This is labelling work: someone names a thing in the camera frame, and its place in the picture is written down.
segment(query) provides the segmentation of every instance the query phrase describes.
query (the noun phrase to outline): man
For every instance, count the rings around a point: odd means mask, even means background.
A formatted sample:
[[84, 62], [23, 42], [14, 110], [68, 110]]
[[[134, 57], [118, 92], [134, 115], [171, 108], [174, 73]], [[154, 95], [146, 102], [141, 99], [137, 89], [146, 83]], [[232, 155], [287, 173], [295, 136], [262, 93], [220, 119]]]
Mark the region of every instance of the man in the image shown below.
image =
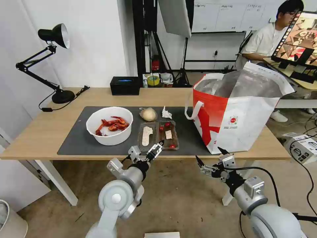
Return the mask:
[[[266, 67], [263, 59], [272, 56], [294, 15], [303, 9], [304, 4], [301, 0], [287, 0], [282, 3], [277, 11], [276, 22], [256, 31], [242, 49], [242, 56], [252, 63]], [[287, 118], [279, 110], [274, 110], [271, 118], [277, 122], [287, 122]]]

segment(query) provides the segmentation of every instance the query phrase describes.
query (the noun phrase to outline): lamp base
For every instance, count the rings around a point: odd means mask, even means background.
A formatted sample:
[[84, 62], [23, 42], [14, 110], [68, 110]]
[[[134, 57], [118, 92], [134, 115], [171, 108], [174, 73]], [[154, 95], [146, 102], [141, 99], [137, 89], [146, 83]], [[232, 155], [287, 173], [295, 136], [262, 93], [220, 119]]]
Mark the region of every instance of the lamp base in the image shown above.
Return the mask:
[[63, 104], [74, 100], [75, 94], [69, 90], [60, 90], [52, 96], [52, 101], [56, 104]]

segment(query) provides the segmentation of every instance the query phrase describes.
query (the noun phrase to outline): desk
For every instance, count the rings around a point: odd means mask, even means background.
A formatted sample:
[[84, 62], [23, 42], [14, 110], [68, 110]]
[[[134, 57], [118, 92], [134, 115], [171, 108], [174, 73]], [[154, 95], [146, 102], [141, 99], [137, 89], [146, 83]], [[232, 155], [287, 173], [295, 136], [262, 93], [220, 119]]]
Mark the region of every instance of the desk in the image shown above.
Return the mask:
[[[67, 90], [78, 92], [80, 89], [67, 88]], [[184, 106], [191, 91], [191, 88], [141, 88], [139, 96], [112, 96], [110, 88], [90, 88], [62, 110], [41, 112], [0, 157], [2, 159], [35, 160], [67, 200], [72, 205], [76, 205], [78, 199], [50, 160], [111, 160], [114, 157], [122, 157], [117, 155], [57, 155], [57, 151], [85, 106]], [[201, 157], [205, 160], [216, 160], [219, 156]], [[253, 147], [249, 151], [235, 153], [235, 158], [246, 160], [246, 165], [250, 166], [254, 165], [256, 160], [284, 160], [289, 159], [290, 156], [272, 132], [265, 127]], [[195, 159], [195, 157], [159, 156], [157, 159], [182, 160]]]
[[[286, 69], [281, 69], [278, 66], [278, 62], [273, 61], [271, 58], [264, 58], [264, 63], [271, 69], [283, 74], [289, 81], [298, 87], [301, 87], [310, 91], [317, 91], [317, 81], [313, 84], [307, 83], [295, 78], [291, 78], [291, 74], [294, 71], [293, 65], [288, 65]], [[316, 108], [317, 100], [315, 99], [281, 99], [276, 108]]]

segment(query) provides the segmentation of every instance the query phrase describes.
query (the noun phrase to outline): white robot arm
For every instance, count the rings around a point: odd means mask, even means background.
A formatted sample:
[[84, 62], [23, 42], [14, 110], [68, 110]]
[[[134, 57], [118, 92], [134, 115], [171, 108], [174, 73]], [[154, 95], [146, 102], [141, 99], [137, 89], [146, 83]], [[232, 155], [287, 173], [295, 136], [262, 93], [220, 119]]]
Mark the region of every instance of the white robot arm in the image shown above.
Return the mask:
[[139, 147], [132, 146], [125, 159], [131, 159], [133, 164], [127, 170], [123, 164], [112, 159], [107, 168], [116, 176], [117, 180], [107, 183], [101, 190], [98, 198], [99, 208], [102, 211], [99, 222], [95, 223], [86, 235], [86, 238], [116, 238], [116, 222], [118, 217], [127, 219], [138, 207], [144, 194], [141, 185], [151, 162], [162, 152], [164, 141], [153, 145], [146, 156], [141, 156]]
[[220, 178], [230, 189], [239, 207], [247, 215], [255, 235], [259, 238], [307, 238], [302, 232], [298, 220], [316, 219], [293, 214], [285, 208], [267, 204], [264, 196], [264, 181], [253, 176], [247, 180], [236, 173], [234, 156], [219, 148], [223, 156], [219, 163], [206, 166], [196, 156], [200, 171], [208, 176]]

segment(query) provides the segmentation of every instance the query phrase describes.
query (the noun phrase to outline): crumpled tissue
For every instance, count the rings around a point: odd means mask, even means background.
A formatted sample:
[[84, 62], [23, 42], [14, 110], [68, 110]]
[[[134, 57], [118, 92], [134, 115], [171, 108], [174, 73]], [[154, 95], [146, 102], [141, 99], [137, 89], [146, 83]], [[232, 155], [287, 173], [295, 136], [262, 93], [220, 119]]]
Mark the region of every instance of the crumpled tissue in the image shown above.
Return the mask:
[[162, 117], [172, 119], [172, 114], [165, 110], [165, 106], [162, 111]]

